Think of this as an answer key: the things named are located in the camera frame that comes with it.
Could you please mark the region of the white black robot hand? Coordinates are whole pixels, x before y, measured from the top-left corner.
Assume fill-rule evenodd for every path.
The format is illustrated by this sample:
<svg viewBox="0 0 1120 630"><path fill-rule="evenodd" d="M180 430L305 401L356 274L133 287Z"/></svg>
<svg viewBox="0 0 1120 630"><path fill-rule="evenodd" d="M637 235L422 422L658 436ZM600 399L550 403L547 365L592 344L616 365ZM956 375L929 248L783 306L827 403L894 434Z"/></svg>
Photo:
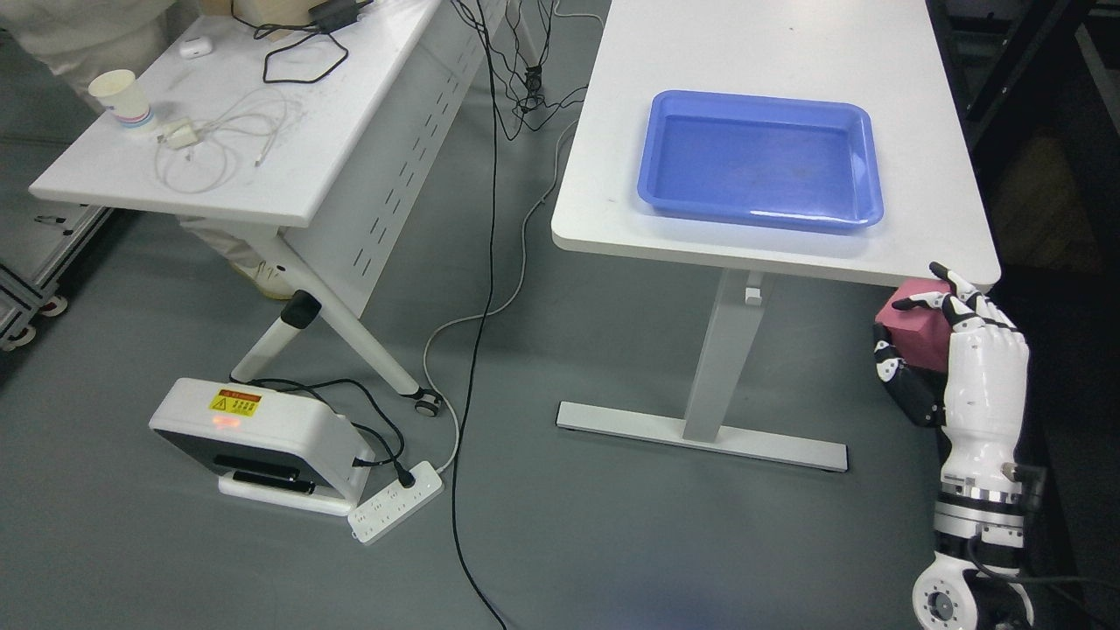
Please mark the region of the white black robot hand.
<svg viewBox="0 0 1120 630"><path fill-rule="evenodd" d="M894 311L937 311L949 326L948 383L941 393L911 368L892 334L872 324L872 359L885 391L913 425L941 427L949 454L941 483L965 494L1019 494L1012 478L1026 404L1032 350L1012 319L976 285L931 262L948 291L920 291L892 303Z"/></svg>

